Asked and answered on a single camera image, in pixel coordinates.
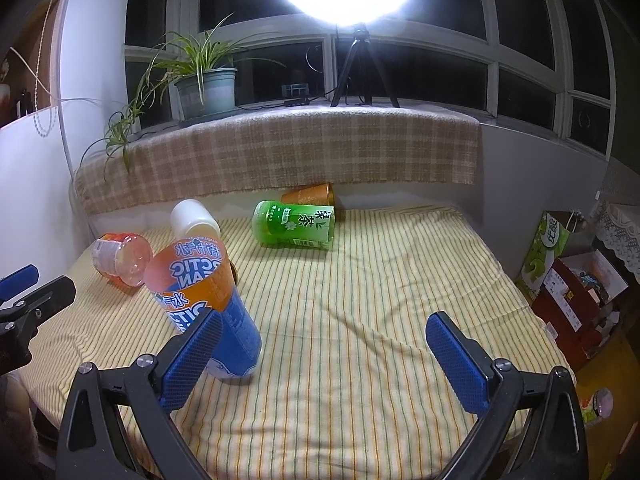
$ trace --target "white cup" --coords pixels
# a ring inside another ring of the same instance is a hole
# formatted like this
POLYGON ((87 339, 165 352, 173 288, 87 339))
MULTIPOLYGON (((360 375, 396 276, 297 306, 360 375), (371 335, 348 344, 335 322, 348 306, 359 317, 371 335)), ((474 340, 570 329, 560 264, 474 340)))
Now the white cup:
POLYGON ((194 199, 183 200, 171 212, 171 227, 177 240, 182 238, 220 238, 220 226, 211 213, 194 199))

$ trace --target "cardboard box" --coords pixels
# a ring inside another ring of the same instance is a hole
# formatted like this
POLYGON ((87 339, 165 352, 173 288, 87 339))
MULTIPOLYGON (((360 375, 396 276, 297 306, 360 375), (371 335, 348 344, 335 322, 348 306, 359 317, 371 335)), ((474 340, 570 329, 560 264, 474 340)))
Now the cardboard box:
POLYGON ((545 211, 515 280, 517 287, 530 300, 535 300, 556 258, 591 251, 594 237, 594 227, 581 215, 570 211, 545 211))
POLYGON ((557 258, 553 262, 531 308, 546 322, 549 335, 573 370, 582 368, 595 355, 602 341, 596 323, 610 311, 611 301, 627 287, 600 251, 557 258), (599 298, 584 288, 572 269, 596 276, 609 295, 609 303, 601 308, 599 298))

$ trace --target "red box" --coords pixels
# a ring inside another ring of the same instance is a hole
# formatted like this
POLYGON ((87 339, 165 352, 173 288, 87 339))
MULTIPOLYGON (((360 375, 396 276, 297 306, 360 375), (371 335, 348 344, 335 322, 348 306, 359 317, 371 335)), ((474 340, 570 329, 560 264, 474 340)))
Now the red box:
POLYGON ((556 258, 546 275, 531 308, 547 323, 571 368, 579 370, 589 361, 590 355, 594 355, 593 350, 602 340, 595 329, 601 308, 567 264, 597 276, 610 300, 626 288, 626 283, 599 251, 556 258))

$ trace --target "tripod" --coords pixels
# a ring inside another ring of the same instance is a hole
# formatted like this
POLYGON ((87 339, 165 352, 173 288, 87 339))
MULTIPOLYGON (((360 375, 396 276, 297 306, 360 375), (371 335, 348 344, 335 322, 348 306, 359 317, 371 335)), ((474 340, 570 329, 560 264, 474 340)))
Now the tripod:
MULTIPOLYGON (((332 108, 336 107, 340 102, 340 99, 344 96, 344 93, 347 87, 347 81, 349 79, 349 74, 351 73, 351 67, 353 66, 353 61, 355 60, 358 53, 361 52, 362 48, 366 48, 369 55, 371 56, 371 59, 373 60, 373 64, 375 65, 376 70, 378 71, 378 75, 380 76, 380 79, 382 79, 382 85, 385 87, 386 95, 389 97, 389 99, 391 99, 391 104, 395 108, 399 108, 400 105, 398 104, 398 99, 391 92, 391 85, 389 84, 389 79, 386 77, 385 68, 382 65, 382 63, 380 63, 380 60, 378 59, 378 56, 376 55, 376 52, 373 49, 370 36, 369 36, 369 31, 364 26, 364 24, 360 25, 358 27, 358 30, 356 30, 355 38, 349 48, 349 53, 347 54, 347 59, 344 61, 344 67, 342 69, 342 73, 340 74, 340 81, 338 82, 338 86, 335 89, 334 98, 331 101, 331 107, 332 108)), ((369 85, 368 74, 365 74, 365 80, 366 82, 364 84, 364 102, 366 105, 370 105, 372 104, 372 99, 371 99, 371 88, 369 85)))

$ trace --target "white lace tablecloth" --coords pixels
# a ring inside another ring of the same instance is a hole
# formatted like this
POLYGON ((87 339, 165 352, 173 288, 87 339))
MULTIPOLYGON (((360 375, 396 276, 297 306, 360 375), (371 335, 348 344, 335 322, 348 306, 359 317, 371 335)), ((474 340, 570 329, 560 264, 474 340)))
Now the white lace tablecloth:
POLYGON ((601 202, 594 222, 598 238, 640 283, 640 206, 601 202))

